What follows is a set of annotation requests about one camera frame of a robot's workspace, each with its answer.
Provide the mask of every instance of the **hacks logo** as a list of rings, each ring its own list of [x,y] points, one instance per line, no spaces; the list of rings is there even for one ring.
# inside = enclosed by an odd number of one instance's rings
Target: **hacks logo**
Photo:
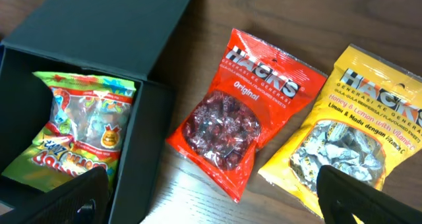
[[[368,96],[371,96],[373,99],[381,102],[381,104],[396,111],[397,114],[402,115],[422,127],[422,109],[411,105],[404,99],[400,99],[394,94],[376,85],[374,82],[371,82],[363,76],[357,74],[355,71],[347,69],[340,81]]]
[[[300,85],[288,79],[280,72],[270,68],[268,65],[258,61],[256,57],[247,55],[245,51],[234,46],[226,58],[239,66],[245,67],[249,72],[252,72],[257,77],[263,79],[267,84],[271,85],[290,99],[296,96]]]

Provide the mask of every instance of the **black object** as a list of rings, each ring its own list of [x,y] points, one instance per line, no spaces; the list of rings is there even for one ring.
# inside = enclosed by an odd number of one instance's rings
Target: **black object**
[[[323,165],[316,190],[327,224],[356,224],[353,214],[365,224],[422,223],[422,213],[363,182]]]
[[[0,215],[0,223],[102,223],[108,201],[108,177],[101,167]]]
[[[32,72],[133,80],[137,92],[105,220],[141,222],[150,207],[174,102],[174,93],[148,75],[188,2],[46,0],[3,40],[0,172],[31,144],[49,118],[52,94]],[[13,208],[40,195],[39,190],[0,177],[0,201]]]

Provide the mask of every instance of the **yellow candy bag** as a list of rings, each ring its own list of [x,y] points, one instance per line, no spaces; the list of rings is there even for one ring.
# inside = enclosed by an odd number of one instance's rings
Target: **yellow candy bag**
[[[422,78],[349,46],[301,128],[259,170],[322,217],[316,181],[331,165],[381,190],[422,148]]]

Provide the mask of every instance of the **silver candy wrapper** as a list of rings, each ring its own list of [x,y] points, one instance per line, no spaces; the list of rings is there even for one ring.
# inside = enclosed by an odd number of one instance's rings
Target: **silver candy wrapper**
[[[304,157],[300,162],[303,176],[307,181],[317,182],[317,176],[321,165],[318,165],[317,160],[314,157]]]
[[[328,132],[327,132],[328,141],[337,142],[341,140],[344,137],[344,135],[346,135],[348,128],[349,127],[343,123],[339,123],[339,122],[332,123],[328,127]]]
[[[375,147],[379,145],[373,138],[371,138],[370,136],[364,134],[363,132],[359,130],[355,130],[354,134],[355,134],[356,143],[359,144],[362,151],[365,152],[366,154],[371,153],[375,149]]]
[[[360,130],[336,121],[319,121],[291,156],[291,168],[300,182],[316,192],[322,165],[374,186],[384,171],[380,144]]]

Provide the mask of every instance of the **gummy candy bag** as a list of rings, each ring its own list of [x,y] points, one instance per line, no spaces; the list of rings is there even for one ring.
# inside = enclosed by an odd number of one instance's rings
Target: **gummy candy bag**
[[[204,99],[167,141],[239,202],[262,148],[311,102],[325,76],[233,29]]]
[[[100,166],[111,186],[136,91],[134,82],[62,72],[34,75],[53,93],[50,119],[2,175],[48,192]]]
[[[259,174],[322,217],[317,177],[331,165],[381,190],[422,148],[422,78],[349,46],[302,127]]]

